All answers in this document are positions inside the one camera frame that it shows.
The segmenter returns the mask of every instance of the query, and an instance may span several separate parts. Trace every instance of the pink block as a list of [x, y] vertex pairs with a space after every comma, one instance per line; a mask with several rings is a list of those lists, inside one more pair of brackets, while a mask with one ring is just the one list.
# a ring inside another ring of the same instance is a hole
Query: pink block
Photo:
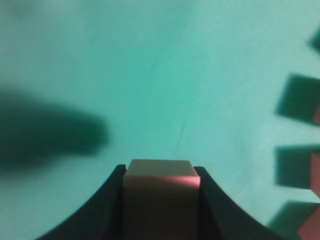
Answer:
[[316, 124], [320, 124], [320, 104], [315, 110], [312, 121]]
[[302, 240], [320, 239], [320, 207], [305, 221], [298, 234]]
[[320, 197], [320, 152], [311, 154], [311, 190]]
[[123, 177], [125, 240], [196, 240], [200, 177], [189, 161], [134, 159]]

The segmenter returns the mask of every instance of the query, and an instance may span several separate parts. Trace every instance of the black curved frame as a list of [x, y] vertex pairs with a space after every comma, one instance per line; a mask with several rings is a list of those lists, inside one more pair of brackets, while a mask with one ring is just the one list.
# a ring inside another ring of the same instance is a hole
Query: black curved frame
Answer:
[[[201, 177], [199, 240], [285, 240], [243, 211], [204, 167]], [[99, 190], [73, 215], [37, 240], [121, 240], [122, 183], [118, 165]]]

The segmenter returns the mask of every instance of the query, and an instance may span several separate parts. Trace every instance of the green background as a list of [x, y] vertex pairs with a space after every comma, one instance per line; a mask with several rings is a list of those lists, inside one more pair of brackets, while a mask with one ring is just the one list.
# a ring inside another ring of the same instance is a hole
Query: green background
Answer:
[[318, 203], [276, 183], [275, 149], [320, 143], [320, 130], [275, 109], [292, 74], [320, 78], [319, 12], [318, 0], [1, 0], [0, 87], [104, 119], [109, 143], [2, 171], [0, 239], [49, 231], [133, 158], [206, 167], [264, 225]]

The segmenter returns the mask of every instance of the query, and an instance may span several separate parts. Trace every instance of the wooden block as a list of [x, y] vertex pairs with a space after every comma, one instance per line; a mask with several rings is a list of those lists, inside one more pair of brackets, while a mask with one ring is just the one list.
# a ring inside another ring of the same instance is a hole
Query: wooden block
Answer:
[[319, 240], [320, 239], [320, 207], [305, 221], [298, 230], [302, 240]]
[[316, 110], [315, 110], [315, 113], [313, 115], [313, 119], [312, 121], [315, 123], [315, 124], [319, 124], [320, 125], [320, 104], [318, 104]]
[[186, 160], [134, 159], [123, 176], [125, 240], [196, 240], [200, 177]]
[[320, 197], [320, 152], [311, 154], [311, 190]]

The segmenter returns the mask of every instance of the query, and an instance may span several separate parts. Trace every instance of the cube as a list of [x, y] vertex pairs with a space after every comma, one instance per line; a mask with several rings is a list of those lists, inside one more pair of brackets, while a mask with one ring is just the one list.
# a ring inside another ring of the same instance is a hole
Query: cube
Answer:
[[187, 160], [132, 160], [123, 176], [124, 239], [196, 240], [199, 190]]
[[302, 240], [318, 240], [320, 239], [320, 207], [305, 221], [298, 230], [298, 234]]

